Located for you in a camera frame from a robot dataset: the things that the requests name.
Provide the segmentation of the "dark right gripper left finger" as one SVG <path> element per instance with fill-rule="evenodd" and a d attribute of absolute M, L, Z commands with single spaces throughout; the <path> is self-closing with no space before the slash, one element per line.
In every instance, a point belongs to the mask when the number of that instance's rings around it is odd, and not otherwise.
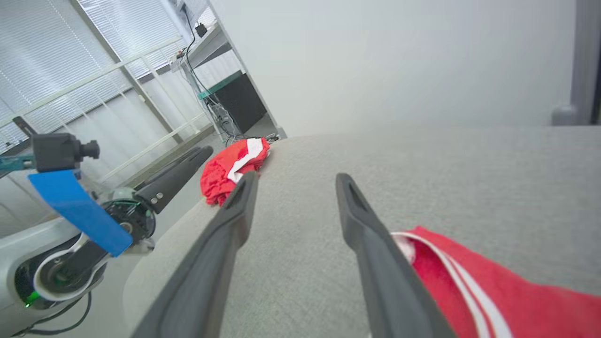
<path fill-rule="evenodd" d="M 249 238 L 258 173 L 245 173 L 157 295 L 134 338 L 218 338 L 238 250 Z"/>

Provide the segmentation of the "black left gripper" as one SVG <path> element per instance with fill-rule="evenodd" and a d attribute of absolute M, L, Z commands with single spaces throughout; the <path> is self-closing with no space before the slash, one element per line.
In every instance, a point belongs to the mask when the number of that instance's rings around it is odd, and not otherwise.
<path fill-rule="evenodd" d="M 154 248 L 155 213 L 167 207 L 212 154 L 210 146 L 171 152 L 134 175 L 135 190 L 118 187 L 100 198 L 101 207 L 132 237 L 130 248 Z"/>

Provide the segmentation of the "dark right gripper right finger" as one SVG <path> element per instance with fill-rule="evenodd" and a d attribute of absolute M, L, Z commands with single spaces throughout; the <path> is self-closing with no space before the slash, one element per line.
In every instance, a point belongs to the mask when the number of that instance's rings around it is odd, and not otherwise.
<path fill-rule="evenodd" d="M 358 263 L 373 338 L 454 338 L 455 332 L 351 175 L 336 175 L 340 224 Z"/>

